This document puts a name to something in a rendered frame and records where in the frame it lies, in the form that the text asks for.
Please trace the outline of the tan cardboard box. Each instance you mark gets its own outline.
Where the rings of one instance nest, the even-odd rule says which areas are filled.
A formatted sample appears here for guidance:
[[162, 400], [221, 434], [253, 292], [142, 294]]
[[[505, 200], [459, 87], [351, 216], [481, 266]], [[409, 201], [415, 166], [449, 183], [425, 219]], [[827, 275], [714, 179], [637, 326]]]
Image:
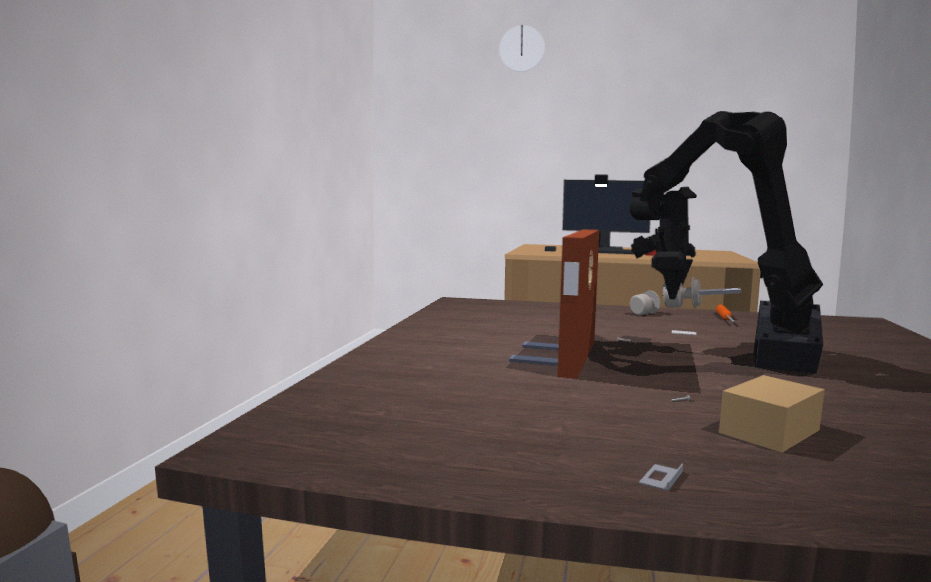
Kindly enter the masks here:
[[825, 389], [760, 376], [724, 390], [719, 433], [785, 452], [820, 430]]

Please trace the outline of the orange-brown door slab with round hole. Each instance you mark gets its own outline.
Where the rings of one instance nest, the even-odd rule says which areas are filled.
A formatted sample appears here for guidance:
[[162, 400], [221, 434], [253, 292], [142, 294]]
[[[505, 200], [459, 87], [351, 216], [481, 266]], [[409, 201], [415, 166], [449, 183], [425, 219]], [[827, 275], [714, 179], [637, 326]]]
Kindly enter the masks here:
[[[562, 237], [557, 377], [577, 379], [594, 344], [598, 250], [599, 229], [589, 236]], [[564, 262], [579, 262], [578, 296], [563, 295]]]

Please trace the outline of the white door knob with square spindle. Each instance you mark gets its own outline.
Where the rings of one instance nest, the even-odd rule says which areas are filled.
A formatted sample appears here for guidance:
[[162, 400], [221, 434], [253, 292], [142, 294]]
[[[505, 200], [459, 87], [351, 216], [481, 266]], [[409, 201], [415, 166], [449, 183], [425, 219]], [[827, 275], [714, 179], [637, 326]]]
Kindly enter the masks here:
[[734, 293], [737, 293], [737, 288], [701, 290], [700, 281], [692, 277], [691, 288], [683, 288], [681, 283], [676, 298], [670, 299], [665, 282], [662, 284], [662, 300], [664, 300], [664, 304], [668, 308], [681, 307], [684, 298], [692, 298], [692, 304], [694, 304], [694, 309], [696, 309], [698, 305], [701, 305], [701, 295]]

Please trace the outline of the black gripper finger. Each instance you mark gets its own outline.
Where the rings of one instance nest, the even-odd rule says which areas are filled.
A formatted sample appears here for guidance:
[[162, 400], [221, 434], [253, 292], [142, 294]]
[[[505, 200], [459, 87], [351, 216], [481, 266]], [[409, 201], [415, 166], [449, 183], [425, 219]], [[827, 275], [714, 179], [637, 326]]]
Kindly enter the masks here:
[[[685, 266], [684, 268], [655, 268], [662, 274], [662, 276], [664, 276], [664, 280], [666, 283], [666, 287], [667, 287], [668, 295], [670, 299], [676, 298], [679, 287], [683, 279], [683, 276], [685, 274], [686, 268], [687, 266]], [[675, 269], [675, 270], [668, 270], [668, 269]]]
[[684, 281], [685, 281], [685, 279], [686, 279], [686, 276], [687, 276], [687, 274], [688, 274], [688, 271], [689, 271], [689, 269], [690, 269], [690, 266], [691, 266], [692, 262], [694, 262], [694, 259], [686, 259], [686, 266], [687, 266], [687, 268], [686, 268], [685, 274], [684, 274], [683, 279], [682, 279], [682, 282], [681, 282], [681, 283], [682, 283], [682, 286], [683, 286], [683, 284], [684, 284]]

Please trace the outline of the orange-handled screwdriver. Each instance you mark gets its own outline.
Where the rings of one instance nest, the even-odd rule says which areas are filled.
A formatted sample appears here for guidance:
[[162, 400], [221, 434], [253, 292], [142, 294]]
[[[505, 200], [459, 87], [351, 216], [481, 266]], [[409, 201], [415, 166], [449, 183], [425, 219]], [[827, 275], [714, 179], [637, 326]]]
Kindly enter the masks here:
[[719, 314], [722, 318], [724, 318], [725, 320], [734, 321], [734, 320], [731, 318], [731, 316], [732, 316], [731, 312], [730, 312], [726, 307], [724, 307], [724, 305], [718, 305], [718, 306], [716, 307], [716, 311], [717, 311], [718, 314]]

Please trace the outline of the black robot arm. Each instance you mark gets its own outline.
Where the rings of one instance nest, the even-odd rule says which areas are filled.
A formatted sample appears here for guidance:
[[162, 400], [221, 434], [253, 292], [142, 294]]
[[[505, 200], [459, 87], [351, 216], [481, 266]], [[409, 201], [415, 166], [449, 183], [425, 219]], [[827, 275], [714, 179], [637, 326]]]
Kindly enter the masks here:
[[782, 117], [768, 111], [718, 111], [706, 118], [668, 158], [645, 171], [643, 189], [633, 191], [630, 214], [637, 220], [688, 221], [688, 200], [697, 195], [689, 187], [667, 191], [684, 180], [690, 166], [715, 142], [737, 152], [753, 175], [767, 242], [758, 265], [772, 303], [773, 331], [810, 334], [813, 295], [823, 283], [796, 240], [782, 167], [787, 147]]

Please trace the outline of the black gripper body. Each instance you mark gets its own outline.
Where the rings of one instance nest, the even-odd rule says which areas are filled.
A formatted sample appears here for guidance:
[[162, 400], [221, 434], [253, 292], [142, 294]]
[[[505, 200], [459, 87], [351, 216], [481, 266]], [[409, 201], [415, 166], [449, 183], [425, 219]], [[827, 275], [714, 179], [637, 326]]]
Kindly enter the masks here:
[[[689, 243], [689, 229], [688, 221], [660, 222], [662, 252], [651, 258], [651, 268], [684, 268], [686, 256], [695, 257], [695, 247]], [[681, 251], [688, 252], [681, 254]]]

